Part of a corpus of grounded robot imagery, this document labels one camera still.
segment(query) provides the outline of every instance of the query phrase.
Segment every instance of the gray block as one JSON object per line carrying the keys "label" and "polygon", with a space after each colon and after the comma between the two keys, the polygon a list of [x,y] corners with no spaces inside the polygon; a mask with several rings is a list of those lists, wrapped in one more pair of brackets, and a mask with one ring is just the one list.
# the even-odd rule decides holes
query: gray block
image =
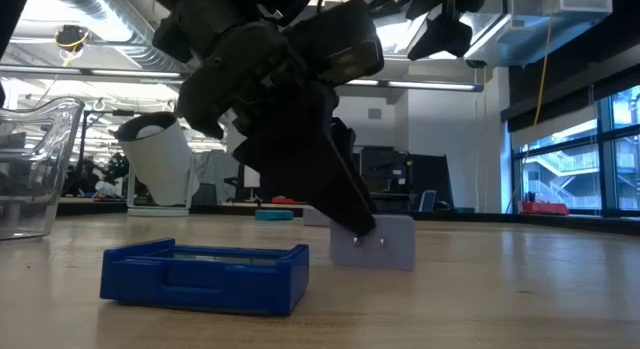
{"label": "gray block", "polygon": [[416,227],[409,216],[374,215],[376,228],[355,242],[355,234],[331,223],[329,253],[337,265],[413,270]]}
{"label": "gray block", "polygon": [[305,226],[329,227],[331,225],[331,219],[314,207],[304,207],[302,223]]}

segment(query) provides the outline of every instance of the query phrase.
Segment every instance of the transparent bin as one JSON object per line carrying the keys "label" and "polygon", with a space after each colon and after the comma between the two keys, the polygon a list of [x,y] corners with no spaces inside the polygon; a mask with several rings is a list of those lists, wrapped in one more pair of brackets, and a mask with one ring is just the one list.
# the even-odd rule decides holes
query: transparent bin
{"label": "transparent bin", "polygon": [[0,109],[0,240],[51,233],[84,103]]}

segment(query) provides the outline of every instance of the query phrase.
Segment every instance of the wooden table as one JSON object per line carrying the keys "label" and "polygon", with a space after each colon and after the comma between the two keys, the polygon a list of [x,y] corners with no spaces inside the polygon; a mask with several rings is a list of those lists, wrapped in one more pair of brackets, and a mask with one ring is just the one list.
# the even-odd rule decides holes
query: wooden table
{"label": "wooden table", "polygon": [[[419,222],[412,273],[333,266],[328,229],[250,217],[56,221],[0,244],[0,348],[640,348],[640,241],[550,228]],[[288,318],[120,306],[98,298],[102,251],[180,243],[312,247]]]}

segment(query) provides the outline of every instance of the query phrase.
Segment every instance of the blue bin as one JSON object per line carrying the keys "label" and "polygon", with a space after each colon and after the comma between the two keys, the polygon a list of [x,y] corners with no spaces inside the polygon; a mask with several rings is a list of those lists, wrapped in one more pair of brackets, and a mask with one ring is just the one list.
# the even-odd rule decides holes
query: blue bin
{"label": "blue bin", "polygon": [[289,315],[309,283],[309,246],[291,250],[176,245],[104,252],[100,297],[125,304]]}

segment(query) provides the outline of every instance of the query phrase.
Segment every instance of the red object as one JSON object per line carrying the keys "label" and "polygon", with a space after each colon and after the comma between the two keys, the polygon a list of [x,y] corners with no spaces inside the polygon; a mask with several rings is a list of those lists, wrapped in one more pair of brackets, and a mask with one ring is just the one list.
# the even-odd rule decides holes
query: red object
{"label": "red object", "polygon": [[297,201],[290,198],[273,198],[271,202],[274,204],[298,204]]}
{"label": "red object", "polygon": [[566,204],[522,203],[522,213],[569,215],[569,208]]}

